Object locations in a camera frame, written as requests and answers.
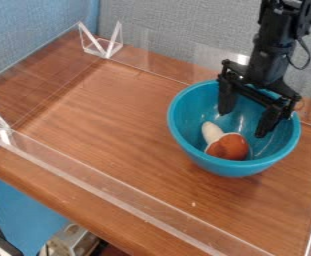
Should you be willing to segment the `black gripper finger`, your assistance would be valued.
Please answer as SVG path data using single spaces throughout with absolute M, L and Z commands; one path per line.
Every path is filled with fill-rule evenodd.
M 270 107 L 262 113 L 257 130 L 255 137 L 263 138 L 275 128 L 277 123 L 281 121 L 282 111 L 279 108 Z
M 222 115 L 229 114 L 237 103 L 237 89 L 234 84 L 225 78 L 218 79 L 219 95 L 218 95 L 218 111 Z

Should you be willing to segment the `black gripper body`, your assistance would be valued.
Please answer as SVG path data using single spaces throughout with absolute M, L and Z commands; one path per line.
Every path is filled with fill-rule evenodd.
M 295 40 L 270 42 L 257 38 L 249 64 L 226 59 L 218 75 L 218 79 L 225 78 L 234 84 L 237 98 L 243 95 L 266 108 L 279 108 L 281 119 L 290 117 L 301 100 L 301 95 L 285 82 L 295 46 Z

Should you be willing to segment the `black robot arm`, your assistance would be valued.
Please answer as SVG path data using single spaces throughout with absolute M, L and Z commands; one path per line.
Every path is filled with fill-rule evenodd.
M 289 119 L 302 96 L 286 84 L 287 67 L 304 70 L 311 60 L 304 37 L 310 34 L 311 0 L 262 0 L 259 31 L 247 65 L 222 61 L 218 75 L 218 111 L 229 114 L 238 95 L 266 107 L 255 136 L 263 138 L 282 119 Z

